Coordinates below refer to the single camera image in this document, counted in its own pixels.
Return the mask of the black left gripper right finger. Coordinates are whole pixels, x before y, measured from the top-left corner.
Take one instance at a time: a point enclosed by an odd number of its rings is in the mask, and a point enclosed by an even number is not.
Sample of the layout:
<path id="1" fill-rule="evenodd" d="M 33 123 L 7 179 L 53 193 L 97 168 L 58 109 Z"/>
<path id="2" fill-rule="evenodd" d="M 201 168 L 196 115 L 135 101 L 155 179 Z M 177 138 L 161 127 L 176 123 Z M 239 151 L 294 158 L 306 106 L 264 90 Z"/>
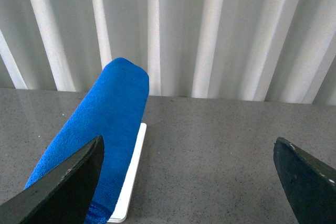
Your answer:
<path id="1" fill-rule="evenodd" d="M 335 223 L 335 169 L 283 137 L 274 164 L 299 223 Z"/>

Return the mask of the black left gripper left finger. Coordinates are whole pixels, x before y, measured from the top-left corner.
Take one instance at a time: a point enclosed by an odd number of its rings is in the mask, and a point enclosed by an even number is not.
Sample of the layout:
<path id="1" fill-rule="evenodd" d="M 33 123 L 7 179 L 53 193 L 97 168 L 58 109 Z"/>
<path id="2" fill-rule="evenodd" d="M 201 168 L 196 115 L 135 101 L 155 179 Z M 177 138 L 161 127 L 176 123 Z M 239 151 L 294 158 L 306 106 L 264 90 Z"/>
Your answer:
<path id="1" fill-rule="evenodd" d="M 1 223 L 84 223 L 103 158 L 98 136 L 2 204 Z"/>

